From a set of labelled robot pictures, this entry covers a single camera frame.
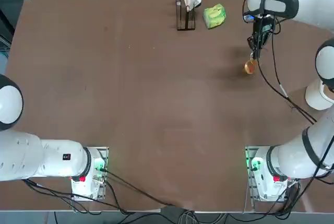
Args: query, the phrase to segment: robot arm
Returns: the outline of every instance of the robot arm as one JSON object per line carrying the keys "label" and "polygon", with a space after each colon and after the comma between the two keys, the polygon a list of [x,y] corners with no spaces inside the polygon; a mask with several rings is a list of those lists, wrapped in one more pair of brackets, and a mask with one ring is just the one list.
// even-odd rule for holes
{"label": "robot arm", "polygon": [[22,111],[19,87],[0,75],[0,181],[70,177],[73,193],[97,199],[103,186],[99,168],[105,167],[101,153],[72,140],[40,139],[9,129],[18,122]]}
{"label": "robot arm", "polygon": [[[247,0],[249,11],[244,13],[246,19],[254,23],[253,34],[248,38],[253,52],[258,52],[266,43],[269,32],[276,23],[273,16],[293,19],[308,25],[313,25],[334,32],[334,6],[332,0]],[[322,44],[315,58],[315,67],[320,82],[313,86],[321,92],[321,87],[327,86],[329,90],[334,88],[334,39],[327,40]],[[306,91],[307,103],[316,109],[331,107],[333,102],[327,102],[325,107],[320,107],[318,101],[320,96]],[[253,170],[258,193],[262,201],[275,201],[287,187],[288,178],[304,179],[312,177],[330,140],[334,136],[334,107],[332,106],[326,114],[314,125],[304,129],[299,135],[288,143],[281,146],[260,147],[250,167]],[[334,164],[334,147],[320,169],[317,176],[331,172]]]}
{"label": "robot arm", "polygon": [[[248,42],[253,52],[256,52],[257,46],[261,48],[266,44],[269,38],[269,31],[273,28],[273,16],[285,19],[293,19],[298,22],[316,26],[322,29],[328,29],[334,32],[334,5],[333,0],[247,0],[249,11],[243,16],[251,18],[254,22],[252,36]],[[260,42],[258,44],[259,24],[261,18],[263,27],[260,32]],[[313,92],[312,87],[306,92],[307,103],[318,110],[329,108],[334,103],[334,94],[326,95],[326,87],[333,92],[334,89],[334,39],[324,42],[316,53],[315,68],[321,82],[315,82],[313,87],[320,86],[320,90]]]}

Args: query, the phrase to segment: yellow-green sponge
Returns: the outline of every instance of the yellow-green sponge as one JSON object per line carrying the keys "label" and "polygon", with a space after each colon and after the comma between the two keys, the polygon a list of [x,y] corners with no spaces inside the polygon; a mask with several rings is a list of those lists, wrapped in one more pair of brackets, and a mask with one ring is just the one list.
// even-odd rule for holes
{"label": "yellow-green sponge", "polygon": [[226,19],[225,8],[218,4],[211,8],[204,9],[203,18],[208,29],[219,26]]}

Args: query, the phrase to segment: floor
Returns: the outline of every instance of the floor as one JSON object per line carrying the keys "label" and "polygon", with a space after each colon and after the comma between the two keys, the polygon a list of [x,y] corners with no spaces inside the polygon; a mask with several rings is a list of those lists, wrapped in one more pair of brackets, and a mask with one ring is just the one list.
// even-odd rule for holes
{"label": "floor", "polygon": [[[23,0],[0,0],[0,8],[5,13],[9,21],[15,27],[18,21],[18,17],[20,14],[20,10],[23,4]],[[12,36],[6,30],[2,23],[0,23],[0,33],[5,36],[8,40],[12,40]],[[6,67],[6,58],[3,58],[0,54],[0,73],[4,73]],[[166,207],[162,210],[162,214],[175,223],[177,223],[178,216],[182,212],[181,209]],[[110,213],[102,213],[98,216],[91,215],[80,215],[71,212],[57,212],[57,220],[59,224],[72,223],[72,224],[86,224],[86,223],[101,223],[101,224],[113,224],[119,223],[124,216],[120,213],[110,212]],[[131,216],[127,219],[126,222],[132,221],[139,216],[145,215],[145,213],[137,213],[134,216]],[[205,223],[211,223],[215,220],[218,214],[198,214],[198,218],[200,221],[204,221]],[[241,215],[235,214],[236,218],[244,219],[244,220],[252,220],[258,218],[259,216],[254,215]],[[266,217],[262,220],[256,221],[256,223],[268,223],[277,224],[277,223],[289,223],[289,224],[297,224],[297,223],[315,223],[321,222],[322,224],[332,223],[334,216],[332,214],[292,214],[290,218],[286,221],[280,221],[274,217]],[[0,223],[2,224],[12,224],[12,223],[23,223],[23,224],[54,224],[54,212],[30,212],[30,211],[22,211],[22,212],[0,212]],[[150,216],[146,218],[142,218],[135,223],[160,223],[165,224],[169,223],[167,220],[163,219],[161,216]],[[227,219],[227,224],[237,223],[237,221],[233,220],[231,217]]]}
{"label": "floor", "polygon": [[[177,223],[178,217],[182,211],[177,208],[167,207],[162,210],[162,214],[172,220],[174,223]],[[146,215],[145,213],[135,214],[133,217],[127,218],[126,222],[130,222],[140,216]],[[197,214],[199,221],[203,221],[205,224],[210,224],[216,219],[219,214]],[[121,213],[102,213],[101,215],[92,216],[92,215],[80,215],[69,212],[57,212],[57,221],[58,224],[117,224],[124,219],[124,216]],[[241,215],[233,214],[234,217],[243,219],[243,220],[252,220],[259,218],[259,215]],[[292,214],[288,220],[278,220],[275,217],[268,216],[262,220],[256,221],[257,224],[308,224],[321,222],[322,224],[328,224],[333,222],[333,214]],[[11,213],[0,213],[0,222],[2,224],[55,224],[54,212],[11,212]],[[132,222],[135,224],[170,224],[167,220],[163,219],[161,216],[150,216],[146,218],[141,218],[138,221]],[[231,217],[228,217],[226,224],[235,224],[238,221],[233,220]]]}

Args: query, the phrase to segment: table surface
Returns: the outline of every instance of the table surface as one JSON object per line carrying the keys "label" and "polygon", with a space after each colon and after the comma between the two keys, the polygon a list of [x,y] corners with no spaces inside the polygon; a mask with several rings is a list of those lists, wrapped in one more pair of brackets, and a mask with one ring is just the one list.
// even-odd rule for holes
{"label": "table surface", "polygon": [[[175,0],[25,0],[7,67],[25,99],[15,129],[108,146],[109,170],[165,202],[242,211],[245,146],[283,144],[308,125],[259,74],[242,72],[252,33],[241,19],[242,1],[202,0],[196,30],[178,32]],[[202,12],[217,3],[226,8],[226,22],[207,30]],[[316,117],[303,93],[316,78],[315,53],[329,37],[286,21],[275,41],[282,84]],[[276,84],[271,44],[265,48],[262,68]],[[38,181],[70,192],[69,179]],[[161,207],[113,184],[126,209]],[[314,182],[295,210],[334,211],[328,189]],[[0,194],[2,210],[69,209],[20,181],[1,182]],[[252,210],[249,199],[246,209]]]}

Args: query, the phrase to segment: sticker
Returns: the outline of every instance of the sticker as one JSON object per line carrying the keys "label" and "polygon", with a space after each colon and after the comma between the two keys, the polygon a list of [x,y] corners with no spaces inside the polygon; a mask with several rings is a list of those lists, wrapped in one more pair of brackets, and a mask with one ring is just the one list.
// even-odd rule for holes
{"label": "sticker", "polygon": [[63,160],[70,160],[71,154],[63,154]]}

